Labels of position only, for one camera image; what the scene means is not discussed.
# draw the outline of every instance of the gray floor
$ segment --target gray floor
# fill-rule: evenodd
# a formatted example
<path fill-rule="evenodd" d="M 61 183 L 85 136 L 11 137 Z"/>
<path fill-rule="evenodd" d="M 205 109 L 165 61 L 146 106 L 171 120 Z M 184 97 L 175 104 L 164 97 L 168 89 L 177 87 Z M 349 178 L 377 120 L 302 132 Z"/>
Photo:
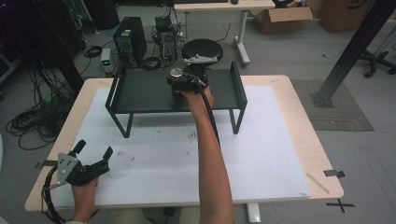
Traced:
<path fill-rule="evenodd" d="M 153 17 L 162 14 L 161 9 L 153 7 L 119 8 L 121 18 L 142 17 L 147 26 L 147 38 L 150 26 L 154 24 Z M 395 25 L 395 21 L 389 21 L 369 49 L 375 50 Z M 237 60 L 240 64 L 233 46 L 237 28 L 238 24 L 232 23 L 228 37 L 220 42 L 225 52 L 224 59 L 215 64 L 214 68 L 227 68 L 232 60 Z M 103 31 L 99 35 L 87 33 L 88 45 L 103 45 L 111 40 L 112 32 L 114 30 Z M 243 75 L 281 74 L 293 79 L 325 79 L 338 60 L 336 56 L 343 51 L 353 34 L 328 34 L 318 25 L 318 21 L 306 21 L 303 30 L 297 33 L 263 35 L 249 20 L 244 42 L 251 64 L 240 67 L 240 71 Z M 224 36 L 225 30 L 221 25 L 212 27 L 206 26 L 206 23 L 205 26 L 198 24 L 191 35 L 207 35 L 216 39 Z M 391 48 L 395 43 L 396 40 L 393 40 L 388 46 L 388 59 L 396 63 L 393 58 L 395 50 Z M 88 60 L 78 55 L 75 64 L 82 71 Z M 263 223 L 396 223 L 396 77 L 388 75 L 387 68 L 379 66 L 375 75 L 368 79 L 363 76 L 368 69 L 367 62 L 357 62 L 344 83 L 375 131 L 317 132 L 332 166 L 346 174 L 346 177 L 340 179 L 345 191 L 341 202 L 356 207 L 345 207 L 346 211 L 342 213 L 340 207 L 326 205 L 337 203 L 337 200 L 261 203 Z M 92 60 L 89 69 L 83 74 L 84 78 L 103 75 L 99 58 Z M 32 81 L 23 68 L 0 85 L 0 90 L 5 95 L 5 100 L 0 102 L 0 133 L 4 142 L 4 160 L 0 173 L 0 217 L 12 224 L 50 223 L 40 213 L 26 212 L 24 203 L 40 172 L 34 167 L 37 162 L 47 158 L 51 146 L 25 151 L 18 147 L 18 138 L 5 131 L 5 126 L 11 119 L 34 104 L 32 88 Z M 24 142 L 32 146 L 41 143 L 34 134 L 28 135 Z M 165 223 L 166 217 L 163 216 L 162 209 L 144 211 L 158 223 Z M 91 223 L 104 223 L 109 212 L 100 211 Z M 177 223 L 177 215 L 178 212 L 168 223 Z M 235 223 L 248 223 L 243 205 L 235 206 Z"/>

